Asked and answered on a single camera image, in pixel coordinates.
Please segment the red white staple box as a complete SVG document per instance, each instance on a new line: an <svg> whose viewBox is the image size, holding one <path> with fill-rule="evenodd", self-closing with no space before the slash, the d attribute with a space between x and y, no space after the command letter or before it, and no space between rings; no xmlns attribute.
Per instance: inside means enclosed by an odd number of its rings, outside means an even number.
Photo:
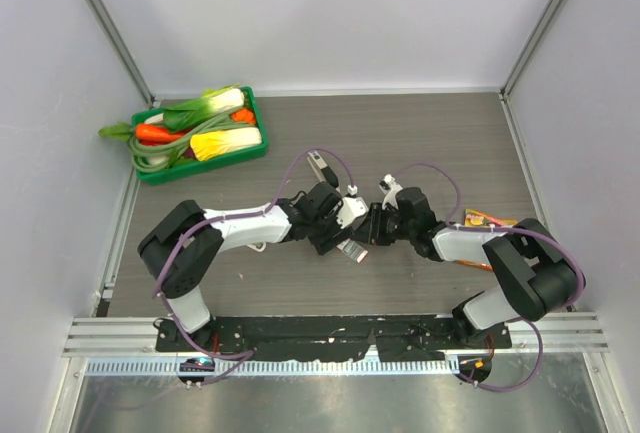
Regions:
<svg viewBox="0 0 640 433"><path fill-rule="evenodd" d="M361 263L368 255L366 248L351 239L339 243L336 248L356 263Z"/></svg>

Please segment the black and beige stapler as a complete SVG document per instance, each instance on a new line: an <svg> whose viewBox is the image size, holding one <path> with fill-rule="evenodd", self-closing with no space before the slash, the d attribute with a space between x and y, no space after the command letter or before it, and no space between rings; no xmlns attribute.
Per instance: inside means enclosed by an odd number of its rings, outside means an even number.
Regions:
<svg viewBox="0 0 640 433"><path fill-rule="evenodd" d="M320 182L327 182L334 189L339 189L338 176L317 150L309 151L306 159Z"/></svg>

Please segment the small beige stapler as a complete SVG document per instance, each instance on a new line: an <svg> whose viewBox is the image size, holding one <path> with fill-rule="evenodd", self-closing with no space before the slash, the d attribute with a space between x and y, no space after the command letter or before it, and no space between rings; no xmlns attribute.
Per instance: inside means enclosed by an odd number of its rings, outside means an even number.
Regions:
<svg viewBox="0 0 640 433"><path fill-rule="evenodd" d="M267 244L265 242L252 243L248 244L247 247L255 252L262 253L266 250Z"/></svg>

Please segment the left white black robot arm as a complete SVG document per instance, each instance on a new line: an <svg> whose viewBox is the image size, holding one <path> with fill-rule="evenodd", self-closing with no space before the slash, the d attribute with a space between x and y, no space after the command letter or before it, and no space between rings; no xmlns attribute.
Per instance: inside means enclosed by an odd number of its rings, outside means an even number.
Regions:
<svg viewBox="0 0 640 433"><path fill-rule="evenodd" d="M200 283L216 256L300 240L324 255L352 237L354 224L367 211L361 197L342 195L325 181L292 198L246 209L204 209L185 200L144 237L137 251L156 281L153 295L172 314L172 335L190 351L213 351L214 317Z"/></svg>

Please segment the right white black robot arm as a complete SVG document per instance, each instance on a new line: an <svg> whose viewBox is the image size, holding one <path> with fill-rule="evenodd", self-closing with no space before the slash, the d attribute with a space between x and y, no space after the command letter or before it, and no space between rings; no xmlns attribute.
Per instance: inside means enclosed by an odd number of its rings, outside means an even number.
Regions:
<svg viewBox="0 0 640 433"><path fill-rule="evenodd" d="M477 346L496 325L543 318L568 305L585 286L584 274L538 220L526 218L513 227L451 225L436 218L417 187L373 203L355 239L375 246L407 241L419 256L435 262L489 265L498 285L452 311L453 339L465 348Z"/></svg>

